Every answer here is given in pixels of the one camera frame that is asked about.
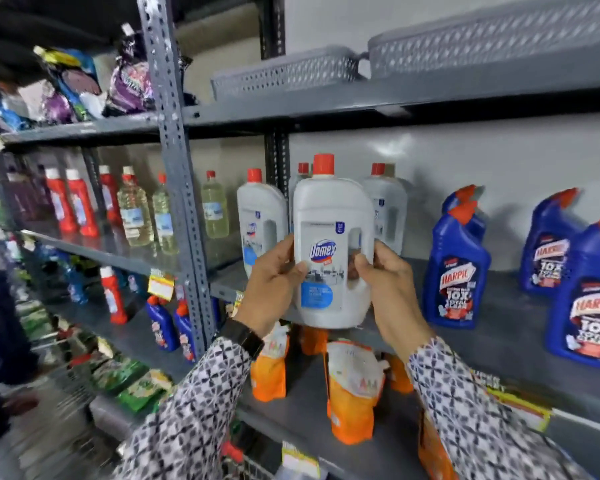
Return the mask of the person's right hand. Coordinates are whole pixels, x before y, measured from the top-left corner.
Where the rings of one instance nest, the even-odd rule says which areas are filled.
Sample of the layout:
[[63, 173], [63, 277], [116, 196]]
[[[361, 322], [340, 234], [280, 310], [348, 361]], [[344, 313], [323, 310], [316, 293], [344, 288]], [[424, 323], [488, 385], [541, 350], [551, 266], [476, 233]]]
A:
[[378, 240], [374, 255], [381, 268], [381, 297], [371, 297], [376, 325], [394, 354], [408, 363], [435, 334], [420, 310], [411, 266]]

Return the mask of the person's left hand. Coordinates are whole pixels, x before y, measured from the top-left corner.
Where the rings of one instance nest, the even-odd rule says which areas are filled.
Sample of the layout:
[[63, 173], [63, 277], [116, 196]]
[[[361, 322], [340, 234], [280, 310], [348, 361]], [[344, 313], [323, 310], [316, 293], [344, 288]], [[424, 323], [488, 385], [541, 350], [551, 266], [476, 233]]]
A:
[[294, 261], [294, 235], [289, 234], [270, 251], [258, 257], [234, 319], [250, 327], [261, 338], [274, 329], [288, 310], [295, 291], [276, 290], [276, 275]]

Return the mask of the white cleaner bottle red cap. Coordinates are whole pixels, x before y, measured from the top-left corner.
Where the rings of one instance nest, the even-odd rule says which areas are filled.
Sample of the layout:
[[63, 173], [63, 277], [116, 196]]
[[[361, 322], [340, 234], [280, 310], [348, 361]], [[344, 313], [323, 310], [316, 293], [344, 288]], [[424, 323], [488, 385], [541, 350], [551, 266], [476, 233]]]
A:
[[374, 204], [374, 236], [401, 255], [408, 212], [408, 192], [404, 183], [385, 174], [386, 165], [374, 162], [370, 176], [361, 184]]
[[237, 205], [243, 264], [250, 277], [258, 257], [288, 235], [288, 213], [283, 193], [263, 181], [260, 168], [249, 168], [247, 177], [237, 190]]
[[289, 231], [294, 231], [294, 197], [297, 185], [310, 177], [309, 162], [299, 162], [297, 171], [288, 180], [288, 225]]
[[312, 176], [296, 187], [293, 234], [295, 261], [308, 266], [294, 295], [301, 322], [327, 330], [360, 326], [371, 298], [354, 258], [374, 257], [374, 205], [361, 184], [336, 176], [331, 153], [316, 154]]

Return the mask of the person's left forearm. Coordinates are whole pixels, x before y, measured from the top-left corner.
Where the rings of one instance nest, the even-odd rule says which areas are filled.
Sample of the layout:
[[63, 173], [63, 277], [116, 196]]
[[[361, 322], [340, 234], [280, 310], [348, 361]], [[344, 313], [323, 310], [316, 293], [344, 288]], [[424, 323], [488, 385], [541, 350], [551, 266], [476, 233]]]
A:
[[244, 346], [215, 339], [131, 434], [112, 480], [218, 480], [221, 447], [252, 362]]

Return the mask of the person's right forearm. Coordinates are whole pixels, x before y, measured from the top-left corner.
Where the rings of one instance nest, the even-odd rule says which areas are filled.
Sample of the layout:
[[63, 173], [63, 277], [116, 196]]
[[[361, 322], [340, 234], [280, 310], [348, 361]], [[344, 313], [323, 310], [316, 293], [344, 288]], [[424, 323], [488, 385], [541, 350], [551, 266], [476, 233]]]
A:
[[407, 369], [459, 480], [595, 480], [490, 395], [442, 339], [419, 347]]

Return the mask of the black wristwatch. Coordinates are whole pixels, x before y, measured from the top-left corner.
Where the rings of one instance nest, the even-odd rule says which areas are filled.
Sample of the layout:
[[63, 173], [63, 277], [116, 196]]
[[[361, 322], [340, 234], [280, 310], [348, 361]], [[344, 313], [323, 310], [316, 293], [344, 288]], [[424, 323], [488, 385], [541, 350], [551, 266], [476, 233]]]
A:
[[256, 361], [264, 348], [264, 339], [247, 325], [235, 319], [227, 319], [217, 332], [216, 338], [224, 338], [240, 346], [250, 357]]

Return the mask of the yellow liquid bottle red cap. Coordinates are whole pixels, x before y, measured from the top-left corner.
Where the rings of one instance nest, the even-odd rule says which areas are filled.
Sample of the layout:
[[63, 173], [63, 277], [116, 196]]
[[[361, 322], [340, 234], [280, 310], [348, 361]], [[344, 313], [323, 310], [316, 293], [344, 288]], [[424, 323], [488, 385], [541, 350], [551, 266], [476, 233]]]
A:
[[210, 239], [224, 239], [230, 233], [226, 193], [216, 179], [216, 172], [208, 170], [207, 180], [201, 188], [205, 229]]
[[155, 231], [160, 249], [167, 255], [177, 255], [178, 245], [171, 217], [171, 202], [164, 172], [158, 174], [159, 186], [152, 194]]
[[154, 230], [146, 192], [139, 186], [132, 166], [124, 166], [117, 194], [125, 236], [130, 246], [143, 247], [154, 242]]

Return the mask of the small blue cleaner bottle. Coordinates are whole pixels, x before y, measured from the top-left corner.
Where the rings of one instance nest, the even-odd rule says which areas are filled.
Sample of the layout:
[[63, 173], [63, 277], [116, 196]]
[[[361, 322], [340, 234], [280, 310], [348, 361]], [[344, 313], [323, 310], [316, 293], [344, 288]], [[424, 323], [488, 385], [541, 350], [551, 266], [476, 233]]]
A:
[[194, 337], [192, 324], [189, 317], [189, 309], [184, 299], [178, 300], [178, 306], [173, 315], [173, 320], [178, 332], [178, 338], [182, 354], [186, 361], [194, 363], [196, 361], [194, 350]]
[[146, 312], [151, 320], [152, 332], [157, 345], [164, 351], [173, 352], [180, 346], [173, 318], [158, 296], [149, 295]]

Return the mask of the yellow price tag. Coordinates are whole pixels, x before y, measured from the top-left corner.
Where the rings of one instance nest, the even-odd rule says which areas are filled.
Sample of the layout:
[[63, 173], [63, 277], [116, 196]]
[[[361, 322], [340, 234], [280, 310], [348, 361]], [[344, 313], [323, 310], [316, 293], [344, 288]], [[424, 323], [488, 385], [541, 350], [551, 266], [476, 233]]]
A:
[[281, 464], [299, 480], [324, 480], [323, 474], [326, 473], [318, 459], [305, 454], [288, 441], [281, 443]]
[[172, 273], [152, 268], [148, 278], [147, 293], [168, 302], [174, 296], [175, 282], [176, 277]]
[[518, 386], [506, 385], [497, 375], [471, 368], [476, 381], [496, 400], [508, 407], [529, 428], [539, 433], [546, 432], [553, 415], [553, 406], [542, 396], [524, 391]]

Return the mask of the grey metal shelving rack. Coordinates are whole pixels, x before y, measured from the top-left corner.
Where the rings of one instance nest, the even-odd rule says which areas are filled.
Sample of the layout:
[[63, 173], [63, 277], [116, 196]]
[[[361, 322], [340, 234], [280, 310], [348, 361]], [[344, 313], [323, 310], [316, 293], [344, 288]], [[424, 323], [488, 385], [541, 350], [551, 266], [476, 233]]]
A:
[[[487, 124], [494, 131], [496, 148], [487, 154], [487, 163], [503, 170], [506, 162], [501, 124], [522, 129], [531, 123], [545, 125], [546, 119], [560, 117], [565, 126], [572, 117], [586, 118], [600, 113], [600, 0], [528, 0], [520, 5], [521, 15], [498, 6], [488, 15], [499, 15], [496, 30], [506, 32], [504, 42], [531, 42], [531, 52], [496, 55], [494, 60], [455, 65], [455, 60], [423, 71], [272, 93], [245, 99], [231, 99], [197, 107], [184, 107], [184, 98], [159, 88], [176, 103], [181, 119], [171, 122], [171, 112], [110, 118], [112, 130], [101, 123], [78, 123], [35, 129], [5, 136], [7, 144], [37, 144], [45, 141], [84, 141], [84, 147], [103, 145], [103, 138], [138, 134], [159, 134], [166, 151], [168, 175], [183, 169], [178, 183], [193, 182], [188, 139], [288, 136], [293, 133], [360, 132], [391, 127], [417, 130], [445, 129], [451, 125], [465, 129], [474, 123]], [[480, 372], [493, 372], [510, 379], [531, 393], [556, 399], [576, 413], [556, 410], [557, 424], [549, 427], [564, 445], [573, 448], [588, 471], [600, 478], [600, 369], [554, 356], [542, 345], [541, 318], [548, 309], [543, 298], [525, 296], [514, 284], [512, 273], [490, 271], [486, 290], [486, 321], [474, 332], [442, 329], [448, 343], [467, 364]], [[397, 478], [399, 468], [426, 475], [412, 453], [398, 453], [386, 445], [396, 440], [415, 445], [416, 405], [413, 399], [392, 392], [386, 413], [379, 424], [377, 440], [347, 447], [327, 432], [326, 403], [318, 408], [318, 393], [326, 391], [319, 379], [316, 359], [303, 358], [292, 368], [302, 392], [293, 387], [288, 399], [266, 405], [245, 397], [238, 406], [240, 420], [275, 442], [289, 441], [303, 453], [316, 458], [328, 472], [342, 480]]]

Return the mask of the small grey perforated basket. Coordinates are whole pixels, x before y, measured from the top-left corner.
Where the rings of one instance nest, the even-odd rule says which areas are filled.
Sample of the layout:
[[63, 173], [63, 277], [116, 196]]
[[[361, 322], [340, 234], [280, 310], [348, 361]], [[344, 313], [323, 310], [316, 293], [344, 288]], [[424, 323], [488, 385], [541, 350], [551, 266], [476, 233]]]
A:
[[362, 60], [368, 60], [368, 53], [329, 45], [216, 72], [210, 84], [218, 102], [343, 85], [365, 80], [360, 74]]

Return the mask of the clear blue liquid bottle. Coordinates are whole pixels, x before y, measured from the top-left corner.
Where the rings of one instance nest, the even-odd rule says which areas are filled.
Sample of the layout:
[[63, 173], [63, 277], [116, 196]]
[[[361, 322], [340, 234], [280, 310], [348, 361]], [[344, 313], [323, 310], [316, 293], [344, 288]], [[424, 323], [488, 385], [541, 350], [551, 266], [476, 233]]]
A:
[[71, 258], [63, 257], [59, 258], [58, 261], [63, 270], [70, 300], [77, 305], [87, 304], [88, 297], [84, 288], [82, 275], [77, 270]]

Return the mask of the purple refill bag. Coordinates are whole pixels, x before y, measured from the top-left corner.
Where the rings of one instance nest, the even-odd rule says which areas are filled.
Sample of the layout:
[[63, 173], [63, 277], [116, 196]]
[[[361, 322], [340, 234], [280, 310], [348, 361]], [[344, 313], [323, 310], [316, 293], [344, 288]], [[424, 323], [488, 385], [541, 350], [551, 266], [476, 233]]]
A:
[[121, 26], [116, 65], [105, 97], [102, 116], [112, 118], [155, 110], [150, 67], [144, 37], [129, 23]]

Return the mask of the large grey perforated basket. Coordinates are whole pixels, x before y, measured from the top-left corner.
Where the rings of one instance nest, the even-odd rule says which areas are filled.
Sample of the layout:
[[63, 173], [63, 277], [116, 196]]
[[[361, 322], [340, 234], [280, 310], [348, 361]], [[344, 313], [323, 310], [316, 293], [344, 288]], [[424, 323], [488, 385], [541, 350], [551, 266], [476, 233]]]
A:
[[600, 43], [600, 0], [522, 0], [368, 40], [372, 79], [567, 52]]

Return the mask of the purple liquid bottle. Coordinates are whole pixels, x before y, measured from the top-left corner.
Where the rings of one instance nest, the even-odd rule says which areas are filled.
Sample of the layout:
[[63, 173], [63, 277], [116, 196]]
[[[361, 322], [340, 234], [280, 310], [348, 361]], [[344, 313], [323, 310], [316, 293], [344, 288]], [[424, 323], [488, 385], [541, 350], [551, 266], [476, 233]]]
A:
[[8, 165], [8, 186], [15, 199], [16, 208], [24, 221], [43, 221], [48, 218], [48, 206], [34, 183], [31, 173]]

